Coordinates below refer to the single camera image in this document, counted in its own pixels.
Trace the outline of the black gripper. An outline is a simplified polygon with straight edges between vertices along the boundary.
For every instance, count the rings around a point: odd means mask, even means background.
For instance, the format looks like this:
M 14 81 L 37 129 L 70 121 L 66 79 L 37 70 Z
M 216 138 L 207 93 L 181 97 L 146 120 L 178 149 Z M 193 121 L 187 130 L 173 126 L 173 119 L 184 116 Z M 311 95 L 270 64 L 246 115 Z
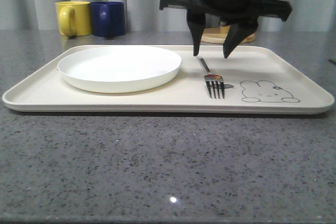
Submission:
M 281 0 L 160 0 L 159 9 L 164 8 L 183 8 L 187 11 L 186 21 L 193 40 L 193 56 L 199 54 L 207 14 L 231 24 L 223 43 L 224 58 L 228 58 L 244 39 L 257 30 L 255 19 L 264 16 L 285 22 L 292 11 L 291 5 Z

